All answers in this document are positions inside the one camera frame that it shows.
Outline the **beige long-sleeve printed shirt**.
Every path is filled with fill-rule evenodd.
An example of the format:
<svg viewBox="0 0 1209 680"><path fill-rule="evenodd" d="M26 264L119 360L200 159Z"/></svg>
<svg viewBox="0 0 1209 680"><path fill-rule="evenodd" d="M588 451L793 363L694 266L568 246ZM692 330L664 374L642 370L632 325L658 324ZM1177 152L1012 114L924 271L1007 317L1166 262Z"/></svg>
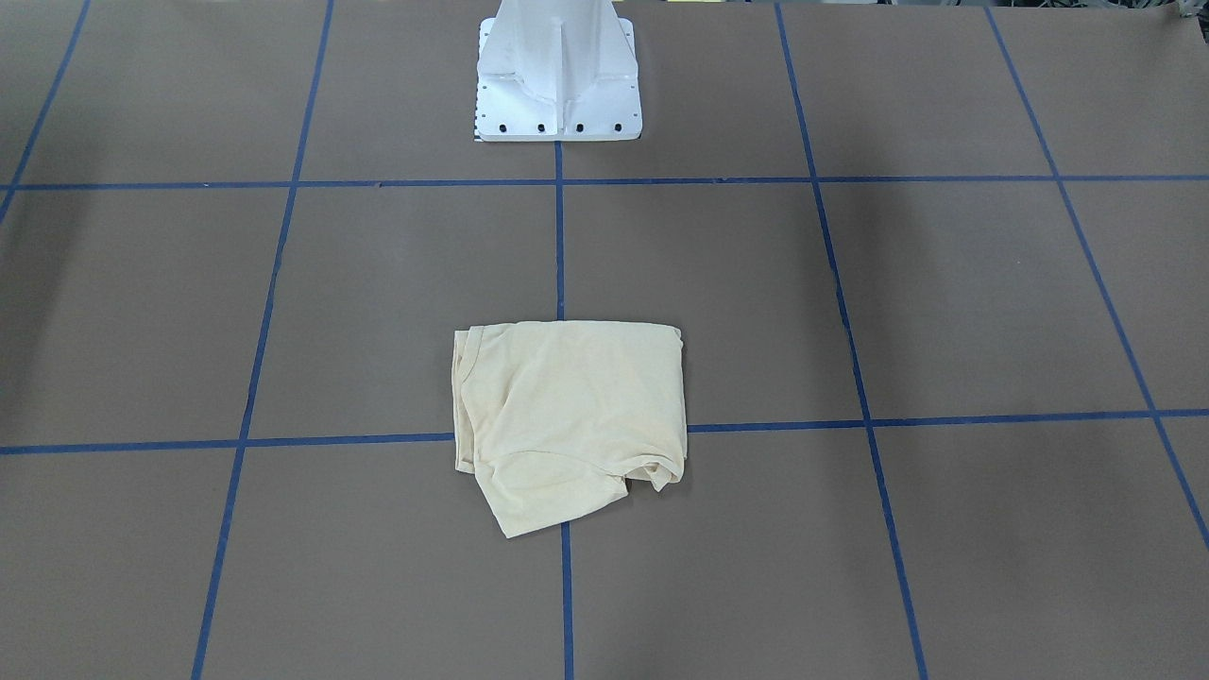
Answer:
<svg viewBox="0 0 1209 680"><path fill-rule="evenodd" d="M525 321L455 332L455 468L515 538L681 482L690 457L673 325Z"/></svg>

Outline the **white central mounting column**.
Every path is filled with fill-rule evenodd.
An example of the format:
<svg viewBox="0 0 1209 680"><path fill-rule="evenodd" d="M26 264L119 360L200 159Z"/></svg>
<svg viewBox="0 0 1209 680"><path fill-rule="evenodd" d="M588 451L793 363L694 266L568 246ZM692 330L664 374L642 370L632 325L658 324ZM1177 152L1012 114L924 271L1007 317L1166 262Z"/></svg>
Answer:
<svg viewBox="0 0 1209 680"><path fill-rule="evenodd" d="M642 131L638 45L613 1L502 1L480 23L476 142L635 142Z"/></svg>

